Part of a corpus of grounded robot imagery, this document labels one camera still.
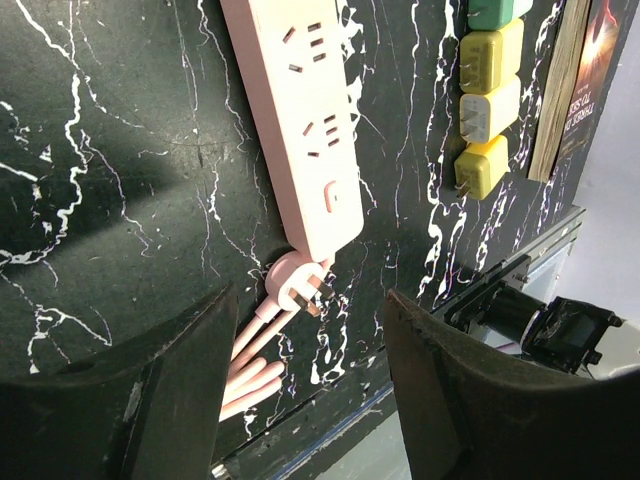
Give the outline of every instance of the usb charger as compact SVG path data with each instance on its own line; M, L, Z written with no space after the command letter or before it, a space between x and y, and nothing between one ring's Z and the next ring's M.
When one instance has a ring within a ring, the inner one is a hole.
M455 161L460 196L484 200L509 172L509 143L503 135L487 144L472 143Z
M460 42L460 88L485 94L504 85L522 60L524 22L519 18L495 32L471 32Z
M460 134L469 143L488 143L518 119L520 79L486 95L467 93L460 98Z

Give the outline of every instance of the black machine part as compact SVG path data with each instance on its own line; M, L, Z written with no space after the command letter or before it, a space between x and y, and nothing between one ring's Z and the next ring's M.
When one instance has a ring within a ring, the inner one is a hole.
M622 320L612 311L558 297L548 306L502 283L481 306L478 320L510 340L537 363L567 373L597 365L596 346Z
M1 380L3 478L207 478L236 319L227 287L57 373Z
M391 292L385 343L413 478L628 478L640 372L593 381L533 365Z

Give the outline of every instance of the power outlet socket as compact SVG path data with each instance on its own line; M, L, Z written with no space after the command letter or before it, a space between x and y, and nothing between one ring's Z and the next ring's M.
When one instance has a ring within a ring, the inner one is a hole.
M335 0L221 0L289 243L316 262L364 217Z

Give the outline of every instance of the black marble wall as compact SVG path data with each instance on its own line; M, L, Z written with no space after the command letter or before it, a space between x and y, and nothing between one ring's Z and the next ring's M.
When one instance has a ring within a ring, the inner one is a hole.
M526 16L513 173L478 203L453 189L466 2L337 0L366 225L330 276L341 307L266 349L283 389L223 425L227 442L366 362L387 289L432 308L570 205L582 159L525 180L562 4ZM2 7L1 374L109 348L230 281L248 321L289 247L217 0Z

